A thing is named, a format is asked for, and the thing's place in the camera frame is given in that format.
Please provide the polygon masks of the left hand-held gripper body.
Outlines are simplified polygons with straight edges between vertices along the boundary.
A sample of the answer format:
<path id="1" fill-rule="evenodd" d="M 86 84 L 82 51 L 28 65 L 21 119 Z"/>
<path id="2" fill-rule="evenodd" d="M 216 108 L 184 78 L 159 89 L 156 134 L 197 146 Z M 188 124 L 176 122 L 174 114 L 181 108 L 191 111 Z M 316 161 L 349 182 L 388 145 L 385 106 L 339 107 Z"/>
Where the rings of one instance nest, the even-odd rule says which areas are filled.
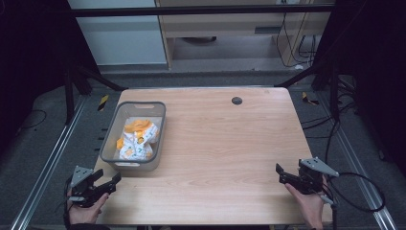
<path id="1" fill-rule="evenodd" d="M 71 195 L 69 199 L 76 205 L 91 207 L 103 195 L 98 192 L 98 187 L 90 181 L 94 173 L 92 169 L 76 166 L 70 182 Z"/>

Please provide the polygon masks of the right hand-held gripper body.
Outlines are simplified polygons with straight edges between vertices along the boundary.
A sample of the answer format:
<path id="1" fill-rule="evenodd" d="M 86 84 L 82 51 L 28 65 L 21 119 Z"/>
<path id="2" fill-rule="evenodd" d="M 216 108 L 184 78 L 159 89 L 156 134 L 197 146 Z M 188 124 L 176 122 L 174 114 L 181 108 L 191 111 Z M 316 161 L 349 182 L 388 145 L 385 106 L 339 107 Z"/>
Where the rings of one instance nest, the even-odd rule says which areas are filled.
<path id="1" fill-rule="evenodd" d="M 338 177 L 339 173 L 318 157 L 299 160 L 299 187 L 297 190 L 310 195 L 323 190 L 324 175 Z"/>

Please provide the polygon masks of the grey plastic basket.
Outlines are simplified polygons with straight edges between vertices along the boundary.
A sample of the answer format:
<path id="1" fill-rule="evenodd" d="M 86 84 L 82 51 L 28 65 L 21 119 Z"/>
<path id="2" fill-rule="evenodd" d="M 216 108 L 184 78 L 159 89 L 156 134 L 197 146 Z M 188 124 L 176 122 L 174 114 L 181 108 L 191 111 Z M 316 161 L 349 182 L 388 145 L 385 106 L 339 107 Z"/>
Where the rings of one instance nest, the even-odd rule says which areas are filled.
<path id="1" fill-rule="evenodd" d="M 122 102 L 119 103 L 107 130 L 100 150 L 100 158 L 114 170 L 126 175 L 135 172 L 150 172 L 155 170 L 161 158 L 161 146 L 166 124 L 166 106 L 162 102 Z M 134 120 L 151 120 L 158 126 L 160 134 L 158 141 L 152 144 L 153 156 L 147 161 L 123 160 L 119 158 L 116 142 L 124 132 L 124 126 Z"/>

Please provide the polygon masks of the white and orange cloth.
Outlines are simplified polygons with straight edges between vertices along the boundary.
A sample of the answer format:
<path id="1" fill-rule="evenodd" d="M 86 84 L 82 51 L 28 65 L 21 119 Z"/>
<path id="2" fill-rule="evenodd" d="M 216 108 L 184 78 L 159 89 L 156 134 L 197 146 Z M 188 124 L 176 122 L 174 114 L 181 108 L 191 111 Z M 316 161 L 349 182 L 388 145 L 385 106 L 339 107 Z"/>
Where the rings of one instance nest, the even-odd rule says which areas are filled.
<path id="1" fill-rule="evenodd" d="M 160 129 L 151 120 L 134 120 L 124 126 L 124 132 L 116 142 L 119 158 L 147 161 L 153 156 L 152 144 L 158 141 Z"/>

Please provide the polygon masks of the person's left hand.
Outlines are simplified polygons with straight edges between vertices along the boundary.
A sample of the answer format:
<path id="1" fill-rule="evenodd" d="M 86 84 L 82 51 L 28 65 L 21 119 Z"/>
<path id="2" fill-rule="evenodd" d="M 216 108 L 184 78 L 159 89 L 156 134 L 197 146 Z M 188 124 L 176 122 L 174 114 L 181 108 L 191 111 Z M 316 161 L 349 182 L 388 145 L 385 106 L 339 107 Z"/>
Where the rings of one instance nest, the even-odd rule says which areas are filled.
<path id="1" fill-rule="evenodd" d="M 102 212 L 102 206 L 105 204 L 107 199 L 109 199 L 109 194 L 105 193 L 91 207 L 87 208 L 75 205 L 71 200 L 68 200 L 67 211 L 69 222 L 71 224 L 95 224 L 99 214 Z"/>

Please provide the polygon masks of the person's right hand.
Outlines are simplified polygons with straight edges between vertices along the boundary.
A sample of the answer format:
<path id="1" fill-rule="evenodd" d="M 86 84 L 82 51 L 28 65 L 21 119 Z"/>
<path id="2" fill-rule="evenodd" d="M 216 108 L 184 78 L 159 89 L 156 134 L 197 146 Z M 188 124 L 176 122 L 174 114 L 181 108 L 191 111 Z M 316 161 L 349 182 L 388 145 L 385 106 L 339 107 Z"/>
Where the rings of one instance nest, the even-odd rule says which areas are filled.
<path id="1" fill-rule="evenodd" d="M 309 230 L 324 230 L 322 218 L 325 202 L 322 200 L 323 194 L 304 195 L 289 183 L 286 183 L 284 187 L 298 203 L 307 228 Z"/>

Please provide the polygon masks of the black and yellow tape strip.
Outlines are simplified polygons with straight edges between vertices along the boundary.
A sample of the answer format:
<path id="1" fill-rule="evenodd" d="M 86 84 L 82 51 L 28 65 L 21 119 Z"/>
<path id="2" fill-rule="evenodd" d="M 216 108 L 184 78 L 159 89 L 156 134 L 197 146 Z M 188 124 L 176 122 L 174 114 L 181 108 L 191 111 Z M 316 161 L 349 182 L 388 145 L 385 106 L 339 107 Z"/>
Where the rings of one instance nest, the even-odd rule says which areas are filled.
<path id="1" fill-rule="evenodd" d="M 302 101 L 307 104 L 318 105 L 319 102 L 317 100 L 310 100 L 305 92 L 302 92 Z"/>
<path id="2" fill-rule="evenodd" d="M 103 111 L 104 110 L 104 107 L 105 107 L 105 105 L 106 105 L 106 103 L 108 101 L 108 98 L 109 98 L 109 95 L 103 95 L 101 97 L 100 103 L 99 103 L 98 108 L 97 108 L 98 111 Z"/>

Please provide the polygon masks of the black metal stand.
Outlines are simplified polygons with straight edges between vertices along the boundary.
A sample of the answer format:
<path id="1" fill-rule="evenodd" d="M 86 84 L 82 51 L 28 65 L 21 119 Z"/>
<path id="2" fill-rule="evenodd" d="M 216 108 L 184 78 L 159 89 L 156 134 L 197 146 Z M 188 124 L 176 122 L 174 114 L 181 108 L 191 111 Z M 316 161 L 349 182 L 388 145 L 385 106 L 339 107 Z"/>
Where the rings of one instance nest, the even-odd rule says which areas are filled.
<path id="1" fill-rule="evenodd" d="M 92 92 L 92 86 L 88 78 L 98 81 L 115 91 L 124 91 L 125 87 L 105 79 L 101 74 L 96 73 L 88 68 L 78 65 L 69 65 L 63 75 L 66 102 L 66 125 L 69 125 L 75 115 L 75 103 L 73 87 L 76 87 L 81 95 L 89 95 Z"/>
<path id="2" fill-rule="evenodd" d="M 315 75 L 311 87 L 318 91 L 323 89 L 329 83 L 329 112 L 335 121 L 339 120 L 338 108 L 338 64 L 335 60 L 321 60 L 311 67 L 303 70 L 293 78 L 282 83 L 276 84 L 276 87 L 288 88 L 295 82 L 301 81 L 307 76 Z"/>

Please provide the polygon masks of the white cabinet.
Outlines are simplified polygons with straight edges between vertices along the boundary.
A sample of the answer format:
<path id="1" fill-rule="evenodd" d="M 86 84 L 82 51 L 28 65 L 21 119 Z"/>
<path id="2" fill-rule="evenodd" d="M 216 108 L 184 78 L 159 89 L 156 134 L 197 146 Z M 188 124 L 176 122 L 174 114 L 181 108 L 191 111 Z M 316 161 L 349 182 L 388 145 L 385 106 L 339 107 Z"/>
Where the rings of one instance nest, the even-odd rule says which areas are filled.
<path id="1" fill-rule="evenodd" d="M 155 7 L 154 0 L 68 0 L 73 10 Z M 78 17 L 99 66 L 166 64 L 158 17 Z"/>

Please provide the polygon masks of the light wooden desk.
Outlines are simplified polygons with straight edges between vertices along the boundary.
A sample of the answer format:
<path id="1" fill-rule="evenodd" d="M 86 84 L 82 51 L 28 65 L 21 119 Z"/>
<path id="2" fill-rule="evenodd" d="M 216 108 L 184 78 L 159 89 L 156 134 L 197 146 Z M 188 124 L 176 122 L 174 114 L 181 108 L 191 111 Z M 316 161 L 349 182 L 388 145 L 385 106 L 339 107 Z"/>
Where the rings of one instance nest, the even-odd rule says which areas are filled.
<path id="1" fill-rule="evenodd" d="M 335 0 L 154 0 L 158 7 L 251 6 L 333 4 Z M 305 36 L 321 35 L 330 13 L 280 12 L 162 15 L 159 17 L 165 38 L 220 35 L 272 35 L 282 63 L 296 61 L 300 42 Z"/>

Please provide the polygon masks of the aluminium floor rail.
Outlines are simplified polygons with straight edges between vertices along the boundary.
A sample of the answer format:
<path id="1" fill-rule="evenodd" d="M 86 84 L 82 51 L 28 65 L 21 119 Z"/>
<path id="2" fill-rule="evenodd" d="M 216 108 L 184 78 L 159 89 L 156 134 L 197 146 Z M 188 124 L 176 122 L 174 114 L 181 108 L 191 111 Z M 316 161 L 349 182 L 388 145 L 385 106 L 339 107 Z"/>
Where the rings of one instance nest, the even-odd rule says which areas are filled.
<path id="1" fill-rule="evenodd" d="M 342 152 L 353 173 L 368 176 L 368 173 L 362 166 L 359 158 L 356 156 L 348 135 L 339 126 L 336 128 L 336 136 Z M 383 206 L 383 208 L 373 213 L 373 216 L 381 230 L 398 230 L 395 221 L 384 204 L 383 198 L 380 196 L 378 189 L 370 182 L 365 182 L 363 179 L 357 179 L 358 186 L 362 191 L 363 197 L 366 199 L 371 209 Z"/>
<path id="2" fill-rule="evenodd" d="M 74 107 L 74 115 L 69 123 L 67 123 L 61 131 L 51 153 L 48 157 L 41 173 L 39 174 L 33 188 L 31 189 L 24 205 L 18 212 L 14 221 L 11 224 L 10 230 L 26 230 L 36 210 L 40 199 L 49 184 L 49 181 L 56 169 L 62 153 L 78 123 L 83 107 L 88 101 L 87 96 L 79 96 L 78 103 Z"/>

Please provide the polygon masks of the black horizontal frame bar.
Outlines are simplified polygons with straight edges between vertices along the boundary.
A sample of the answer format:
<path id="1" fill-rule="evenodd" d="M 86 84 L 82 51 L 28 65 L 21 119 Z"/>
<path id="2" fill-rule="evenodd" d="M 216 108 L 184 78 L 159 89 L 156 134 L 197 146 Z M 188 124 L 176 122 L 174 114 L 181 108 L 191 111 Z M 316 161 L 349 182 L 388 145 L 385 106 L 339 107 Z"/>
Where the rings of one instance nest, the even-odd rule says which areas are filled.
<path id="1" fill-rule="evenodd" d="M 191 6 L 120 9 L 78 9 L 66 11 L 74 17 L 103 16 L 150 16 L 150 15 L 194 15 L 235 13 L 280 13 L 280 12 L 331 12 L 334 4 L 305 5 L 245 5 L 245 6 Z"/>

